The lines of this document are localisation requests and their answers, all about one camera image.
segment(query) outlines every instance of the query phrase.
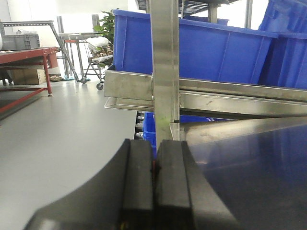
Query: metal rail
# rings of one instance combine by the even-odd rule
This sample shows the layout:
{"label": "metal rail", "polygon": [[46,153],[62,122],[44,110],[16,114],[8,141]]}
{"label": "metal rail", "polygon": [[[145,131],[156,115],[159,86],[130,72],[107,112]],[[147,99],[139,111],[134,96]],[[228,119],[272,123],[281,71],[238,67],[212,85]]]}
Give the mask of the metal rail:
{"label": "metal rail", "polygon": [[[153,79],[148,74],[105,72],[106,107],[153,111]],[[307,115],[307,91],[259,85],[179,80],[180,111],[222,118]]]}
{"label": "metal rail", "polygon": [[53,32],[53,35],[55,36],[60,48],[61,48],[61,51],[65,57],[65,59],[68,61],[68,64],[73,72],[73,75],[76,79],[76,81],[79,81],[79,78],[78,78],[78,74],[71,62],[71,59],[69,57],[69,53],[62,41],[62,39],[59,37],[55,27],[54,27],[54,24],[53,24],[53,21],[24,21],[24,22],[3,22],[3,26],[4,27],[15,27],[15,26],[50,26],[52,32]]}
{"label": "metal rail", "polygon": [[153,102],[156,146],[172,139],[169,123],[179,122],[178,0],[151,0]]}

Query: red metal table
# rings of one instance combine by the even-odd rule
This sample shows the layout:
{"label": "red metal table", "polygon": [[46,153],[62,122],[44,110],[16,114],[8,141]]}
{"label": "red metal table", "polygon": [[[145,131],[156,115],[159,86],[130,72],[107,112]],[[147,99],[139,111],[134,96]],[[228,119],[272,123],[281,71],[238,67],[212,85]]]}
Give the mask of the red metal table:
{"label": "red metal table", "polygon": [[[32,93],[0,108],[0,113],[11,109],[12,107],[24,102],[25,100],[35,96],[36,94],[47,90],[48,96],[52,96],[52,89],[50,85],[48,68],[52,69],[58,66],[56,53],[59,52],[57,47],[42,47],[38,49],[31,50],[20,50],[12,52],[0,52],[0,68],[1,66],[21,66],[21,65],[43,65],[46,74],[46,88],[4,88],[0,89],[0,92],[12,92],[12,91],[33,91]],[[32,62],[29,61],[30,58],[42,57],[42,62]]]}

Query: blue storage crate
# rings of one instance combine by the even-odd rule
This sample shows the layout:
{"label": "blue storage crate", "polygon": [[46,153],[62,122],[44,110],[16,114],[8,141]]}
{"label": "blue storage crate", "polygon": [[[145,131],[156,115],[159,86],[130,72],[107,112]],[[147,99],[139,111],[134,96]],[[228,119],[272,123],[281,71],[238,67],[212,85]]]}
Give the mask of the blue storage crate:
{"label": "blue storage crate", "polygon": [[307,89],[307,34],[280,34],[271,47],[259,84]]}
{"label": "blue storage crate", "polygon": [[307,33],[307,1],[270,0],[259,30]]}
{"label": "blue storage crate", "polygon": [[[180,115],[180,122],[208,122],[213,121],[209,117]],[[150,141],[153,148],[153,156],[156,158],[156,137],[155,137],[155,121],[154,114],[146,112],[143,121],[143,139]]]}
{"label": "blue storage crate", "polygon": [[[113,64],[119,71],[152,73],[150,15],[114,10]],[[179,20],[180,76],[257,84],[275,33]]]}
{"label": "blue storage crate", "polygon": [[[183,19],[199,21],[199,22],[205,22],[205,23],[208,22],[208,18],[207,17],[196,17],[196,16],[191,16],[191,15],[187,15]],[[221,19],[221,18],[217,19],[217,23],[220,24],[220,25],[227,25],[228,21],[229,21],[229,19]]]}

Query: cart wheel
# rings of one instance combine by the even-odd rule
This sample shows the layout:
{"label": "cart wheel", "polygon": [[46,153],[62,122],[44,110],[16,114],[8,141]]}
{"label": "cart wheel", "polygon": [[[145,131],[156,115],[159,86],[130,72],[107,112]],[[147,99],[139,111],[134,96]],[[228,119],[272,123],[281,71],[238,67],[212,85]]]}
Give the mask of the cart wheel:
{"label": "cart wheel", "polygon": [[97,88],[98,90],[102,90],[102,89],[104,88],[103,83],[98,83],[98,84],[96,85],[96,88]]}
{"label": "cart wheel", "polygon": [[81,82],[82,84],[86,84],[87,80],[86,80],[86,78],[81,78],[80,82]]}

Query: stainless steel shelf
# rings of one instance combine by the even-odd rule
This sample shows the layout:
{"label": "stainless steel shelf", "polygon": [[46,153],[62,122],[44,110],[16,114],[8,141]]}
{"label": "stainless steel shelf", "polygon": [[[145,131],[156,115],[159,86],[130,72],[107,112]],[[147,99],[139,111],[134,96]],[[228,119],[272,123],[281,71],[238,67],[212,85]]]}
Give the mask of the stainless steel shelf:
{"label": "stainless steel shelf", "polygon": [[[107,108],[154,110],[153,79],[148,74],[114,70],[105,75]],[[307,116],[307,91],[195,79],[179,80],[181,113],[251,119]]]}

